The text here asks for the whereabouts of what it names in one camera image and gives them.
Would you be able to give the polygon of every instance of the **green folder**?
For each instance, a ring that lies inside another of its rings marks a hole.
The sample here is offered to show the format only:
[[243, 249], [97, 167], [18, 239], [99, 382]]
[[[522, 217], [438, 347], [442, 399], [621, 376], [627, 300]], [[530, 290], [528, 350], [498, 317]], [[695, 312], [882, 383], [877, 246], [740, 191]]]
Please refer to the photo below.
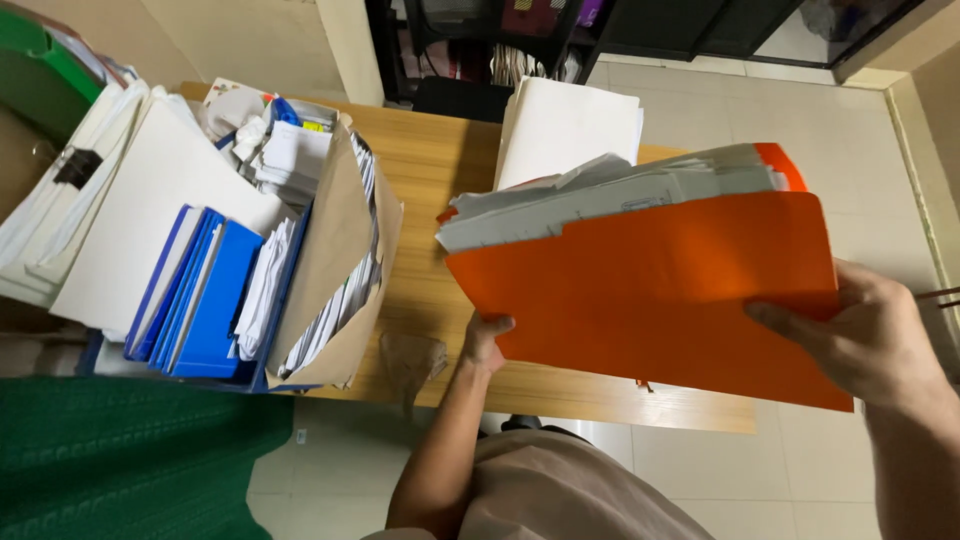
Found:
[[0, 103], [62, 146], [103, 84], [32, 15], [0, 2]]

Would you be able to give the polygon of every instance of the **person's left hand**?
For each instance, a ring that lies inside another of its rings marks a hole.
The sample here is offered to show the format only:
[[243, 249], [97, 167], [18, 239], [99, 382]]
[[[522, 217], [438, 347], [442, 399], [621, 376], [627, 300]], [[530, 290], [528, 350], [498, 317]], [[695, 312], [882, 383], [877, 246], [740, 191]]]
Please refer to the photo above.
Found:
[[495, 338], [501, 333], [513, 330], [515, 326], [516, 321], [513, 317], [500, 317], [488, 323], [480, 318], [480, 313], [474, 311], [467, 325], [460, 362], [485, 369], [491, 374], [495, 373], [507, 361], [496, 345]]

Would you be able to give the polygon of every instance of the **person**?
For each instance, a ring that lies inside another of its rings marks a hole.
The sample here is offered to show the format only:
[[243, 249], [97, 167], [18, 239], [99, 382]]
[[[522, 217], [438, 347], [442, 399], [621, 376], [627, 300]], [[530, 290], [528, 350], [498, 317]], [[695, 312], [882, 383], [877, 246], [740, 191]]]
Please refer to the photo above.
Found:
[[[883, 537], [960, 538], [960, 398], [906, 287], [835, 264], [842, 311], [833, 319], [767, 304], [745, 310], [863, 400]], [[396, 485], [386, 530], [368, 538], [709, 538], [578, 438], [511, 430], [477, 440], [488, 384], [505, 361], [494, 338], [513, 327], [509, 317], [484, 322], [474, 313], [433, 425]]]

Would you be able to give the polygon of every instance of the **desk surface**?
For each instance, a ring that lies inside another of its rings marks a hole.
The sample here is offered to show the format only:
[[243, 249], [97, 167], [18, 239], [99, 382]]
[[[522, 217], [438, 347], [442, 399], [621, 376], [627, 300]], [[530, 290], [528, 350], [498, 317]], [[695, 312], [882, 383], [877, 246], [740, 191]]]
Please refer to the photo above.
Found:
[[[181, 93], [202, 101], [209, 85], [184, 83]], [[427, 335], [446, 342], [451, 364], [463, 345], [473, 308], [444, 265], [434, 239], [436, 216], [454, 196], [490, 191], [500, 144], [500, 125], [448, 116], [307, 100], [346, 112], [380, 159], [396, 197], [404, 203], [396, 262], [387, 296], [360, 369], [349, 390], [309, 391], [310, 397], [390, 401], [393, 393], [380, 367], [381, 332]], [[639, 162], [683, 154], [641, 145]], [[452, 369], [428, 382], [417, 405], [437, 406]], [[703, 390], [651, 394], [628, 379], [510, 361], [494, 375], [486, 410], [695, 430], [755, 432], [749, 398]]]

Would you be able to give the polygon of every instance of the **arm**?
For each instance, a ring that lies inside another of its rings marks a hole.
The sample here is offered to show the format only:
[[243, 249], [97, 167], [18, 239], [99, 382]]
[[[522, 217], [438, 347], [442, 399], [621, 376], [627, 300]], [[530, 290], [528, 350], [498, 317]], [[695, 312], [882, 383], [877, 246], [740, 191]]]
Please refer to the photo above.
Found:
[[806, 349], [866, 404], [883, 537], [960, 538], [960, 398], [910, 291], [836, 260], [843, 310], [826, 323], [766, 304], [747, 314]]
[[513, 327], [510, 317], [485, 323], [473, 313], [437, 416], [396, 484], [386, 528], [425, 528], [437, 538], [456, 537], [469, 503], [487, 386], [505, 362], [493, 339]]

